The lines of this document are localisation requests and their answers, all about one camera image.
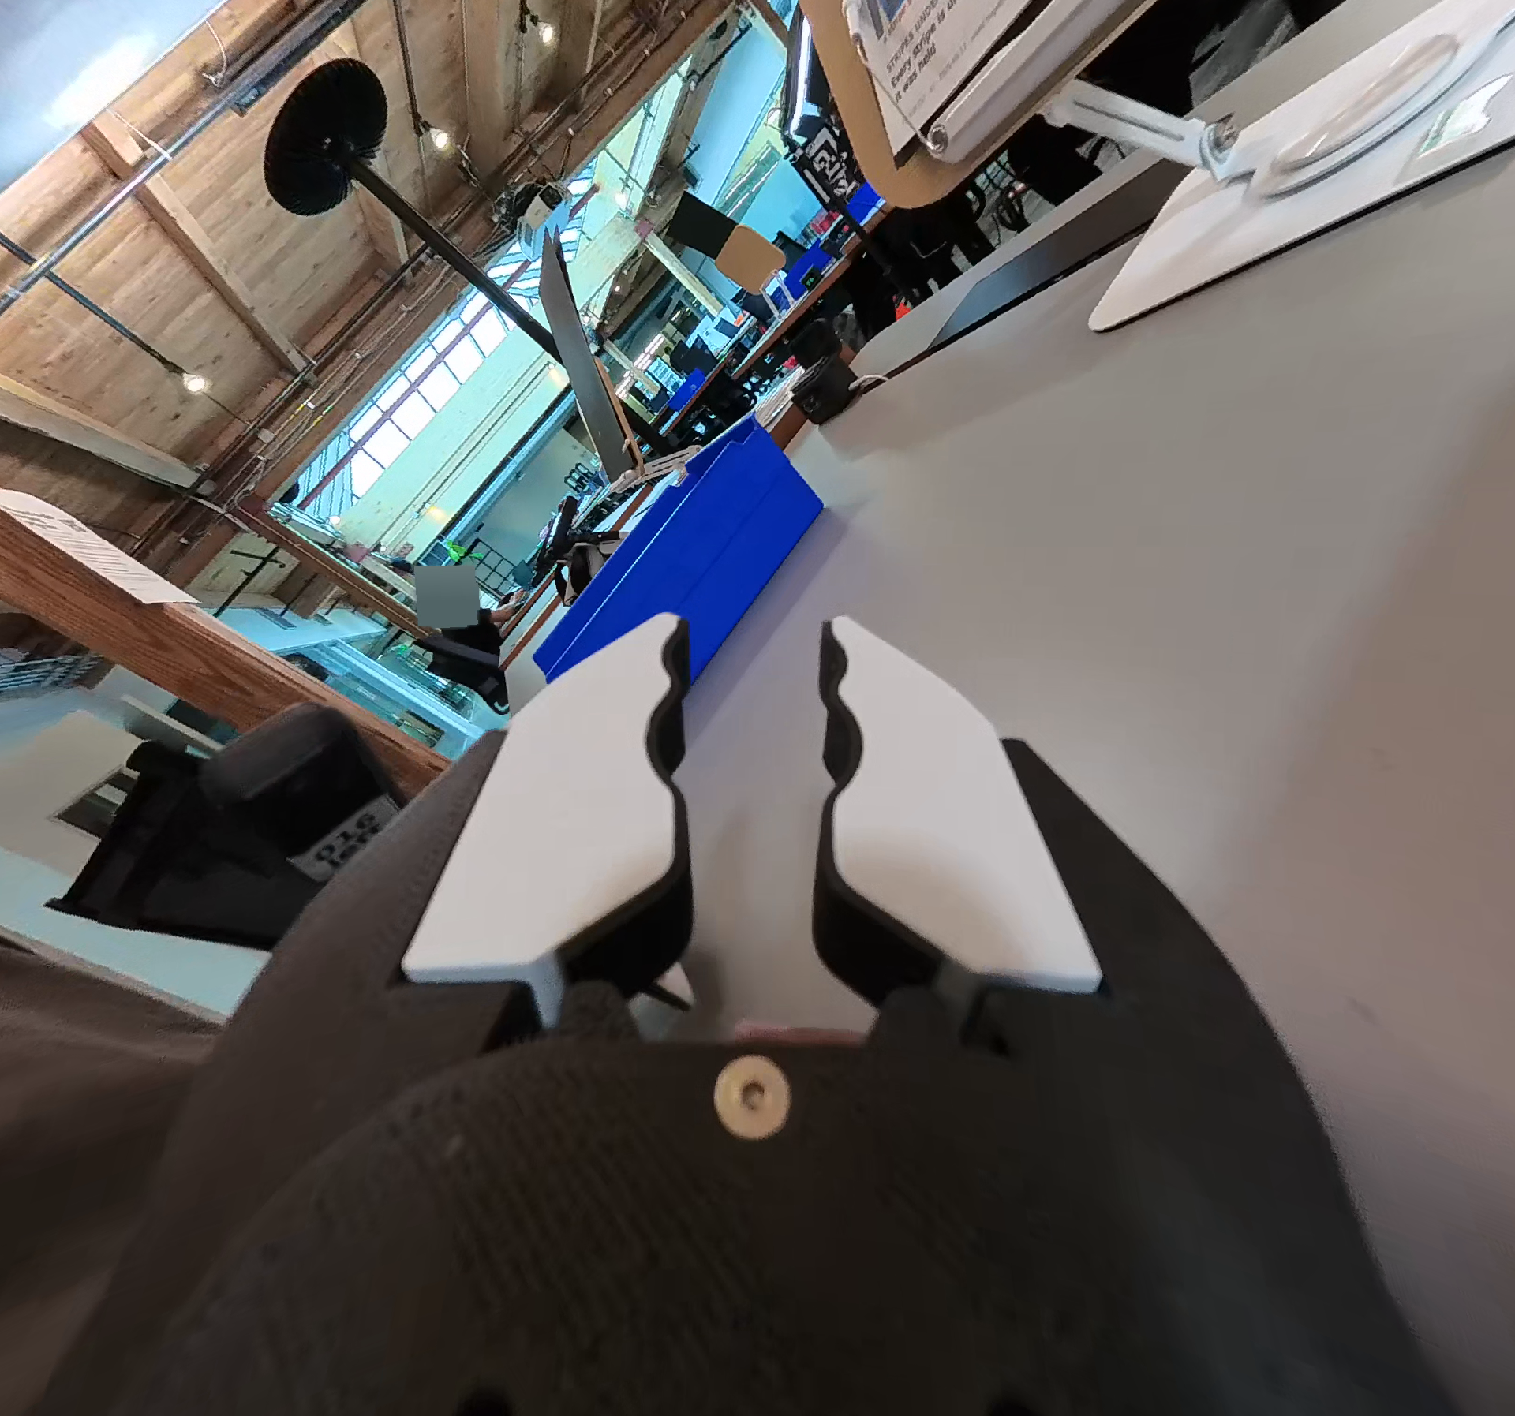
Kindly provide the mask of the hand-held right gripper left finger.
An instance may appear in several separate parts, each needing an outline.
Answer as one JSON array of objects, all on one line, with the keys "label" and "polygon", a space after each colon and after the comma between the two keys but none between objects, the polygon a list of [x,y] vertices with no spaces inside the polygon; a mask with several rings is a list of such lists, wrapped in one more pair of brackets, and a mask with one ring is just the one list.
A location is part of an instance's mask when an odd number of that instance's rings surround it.
[{"label": "hand-held right gripper left finger", "polygon": [[692,1010],[690,628],[674,613],[568,669],[515,716],[402,957],[415,987],[572,987]]}]

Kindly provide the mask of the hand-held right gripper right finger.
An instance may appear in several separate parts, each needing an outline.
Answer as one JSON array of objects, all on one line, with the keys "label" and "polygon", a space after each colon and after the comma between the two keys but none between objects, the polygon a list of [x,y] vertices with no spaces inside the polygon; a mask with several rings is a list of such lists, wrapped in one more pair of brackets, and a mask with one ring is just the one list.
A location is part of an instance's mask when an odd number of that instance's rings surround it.
[{"label": "hand-held right gripper right finger", "polygon": [[872,1010],[931,990],[1087,996],[1104,972],[1007,744],[950,682],[850,616],[823,624],[812,942]]}]

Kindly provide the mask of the blue plastic bin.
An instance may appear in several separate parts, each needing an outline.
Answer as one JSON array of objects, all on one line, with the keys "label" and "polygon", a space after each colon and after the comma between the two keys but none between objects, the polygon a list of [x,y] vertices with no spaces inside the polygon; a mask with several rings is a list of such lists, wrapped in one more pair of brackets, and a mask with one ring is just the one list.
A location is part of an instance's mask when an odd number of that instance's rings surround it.
[{"label": "blue plastic bin", "polygon": [[768,428],[746,416],[649,501],[538,646],[536,667],[554,682],[649,616],[672,613],[689,626],[697,682],[822,511]]}]

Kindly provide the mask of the grey desk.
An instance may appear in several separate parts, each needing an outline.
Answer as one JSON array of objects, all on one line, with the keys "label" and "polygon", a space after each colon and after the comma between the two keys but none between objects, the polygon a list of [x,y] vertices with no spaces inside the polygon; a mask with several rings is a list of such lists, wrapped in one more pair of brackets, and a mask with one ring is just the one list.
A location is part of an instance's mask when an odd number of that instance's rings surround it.
[{"label": "grey desk", "polygon": [[795,438],[825,513],[687,708],[676,1031],[869,1021],[809,933],[850,615],[1205,926],[1458,1405],[1512,1413],[1512,151],[1094,333],[1125,256]]}]

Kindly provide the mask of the person's dark clothing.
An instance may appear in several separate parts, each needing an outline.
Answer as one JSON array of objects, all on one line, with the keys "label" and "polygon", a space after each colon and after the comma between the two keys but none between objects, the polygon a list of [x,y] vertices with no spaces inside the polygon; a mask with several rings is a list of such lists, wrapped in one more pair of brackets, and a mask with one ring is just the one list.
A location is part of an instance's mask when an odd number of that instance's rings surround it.
[{"label": "person's dark clothing", "polygon": [[2,1405],[66,1375],[112,1406],[248,1216],[271,1090],[228,1028],[12,944],[2,978]]}]

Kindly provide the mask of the dark backed clipboard stand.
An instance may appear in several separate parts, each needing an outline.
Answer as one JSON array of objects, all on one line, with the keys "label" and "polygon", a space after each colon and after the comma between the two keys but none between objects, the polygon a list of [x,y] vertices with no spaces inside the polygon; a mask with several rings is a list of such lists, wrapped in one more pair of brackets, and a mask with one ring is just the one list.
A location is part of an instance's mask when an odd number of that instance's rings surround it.
[{"label": "dark backed clipboard stand", "polygon": [[545,238],[540,270],[538,290],[548,329],[559,349],[561,365],[568,374],[589,442],[610,487],[635,488],[664,480],[681,483],[689,474],[692,452],[653,457],[645,454],[636,428],[590,346],[556,233]]}]

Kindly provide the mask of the black device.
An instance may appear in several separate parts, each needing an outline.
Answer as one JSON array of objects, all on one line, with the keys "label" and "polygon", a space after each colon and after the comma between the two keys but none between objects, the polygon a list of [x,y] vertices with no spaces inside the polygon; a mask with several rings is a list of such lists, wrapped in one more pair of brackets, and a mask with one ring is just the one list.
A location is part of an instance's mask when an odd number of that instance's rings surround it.
[{"label": "black device", "polygon": [[792,385],[790,403],[805,421],[831,421],[850,406],[858,383],[850,364],[853,351],[828,321],[810,320],[794,334],[792,352],[802,370]]}]

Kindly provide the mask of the white document stand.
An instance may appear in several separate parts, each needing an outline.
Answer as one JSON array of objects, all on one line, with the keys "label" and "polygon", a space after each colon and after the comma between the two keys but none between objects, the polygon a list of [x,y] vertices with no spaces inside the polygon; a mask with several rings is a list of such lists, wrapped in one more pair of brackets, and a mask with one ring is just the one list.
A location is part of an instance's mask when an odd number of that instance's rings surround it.
[{"label": "white document stand", "polygon": [[[1023,28],[1050,3],[1038,0]],[[1512,82],[1499,98],[1505,116],[1482,138],[1417,152],[1438,111],[1512,72],[1512,8],[1432,5],[1248,126],[1181,116],[1076,77],[1040,113],[1050,125],[1187,169],[1089,328],[1118,328],[1510,144]]]}]

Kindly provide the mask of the black round disc on pole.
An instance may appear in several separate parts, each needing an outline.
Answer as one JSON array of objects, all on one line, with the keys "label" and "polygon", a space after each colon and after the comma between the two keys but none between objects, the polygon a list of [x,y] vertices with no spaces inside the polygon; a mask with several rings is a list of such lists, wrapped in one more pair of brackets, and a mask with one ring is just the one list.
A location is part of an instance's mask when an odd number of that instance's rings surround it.
[{"label": "black round disc on pole", "polygon": [[387,92],[367,64],[353,57],[320,64],[274,120],[264,147],[269,193],[285,211],[317,216],[341,206],[353,188],[366,190],[551,361],[561,362],[549,329],[377,172],[387,126]]}]

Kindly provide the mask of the instruction sheet on clipboard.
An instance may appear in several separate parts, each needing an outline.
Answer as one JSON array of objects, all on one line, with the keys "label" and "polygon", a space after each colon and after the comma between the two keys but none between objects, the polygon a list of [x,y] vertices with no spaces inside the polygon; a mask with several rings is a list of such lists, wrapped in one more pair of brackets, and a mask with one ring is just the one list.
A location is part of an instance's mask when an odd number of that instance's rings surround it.
[{"label": "instruction sheet on clipboard", "polygon": [[799,0],[863,175],[892,205],[936,203],[1041,113],[1156,0],[1051,0],[946,107],[943,134],[891,147],[884,90],[843,0]]}]

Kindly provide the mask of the small white clip green label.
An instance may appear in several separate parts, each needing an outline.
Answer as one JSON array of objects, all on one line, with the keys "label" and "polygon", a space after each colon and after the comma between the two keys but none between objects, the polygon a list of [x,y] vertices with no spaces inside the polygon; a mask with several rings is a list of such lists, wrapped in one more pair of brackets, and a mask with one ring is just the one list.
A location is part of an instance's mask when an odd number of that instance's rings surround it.
[{"label": "small white clip green label", "polygon": [[1425,138],[1418,144],[1418,156],[1430,157],[1468,138],[1482,138],[1484,129],[1491,126],[1492,121],[1499,121],[1499,118],[1505,116],[1505,113],[1499,110],[1499,98],[1505,93],[1505,87],[1512,80],[1512,72],[1492,77],[1482,85],[1469,90],[1456,103],[1438,111]]}]

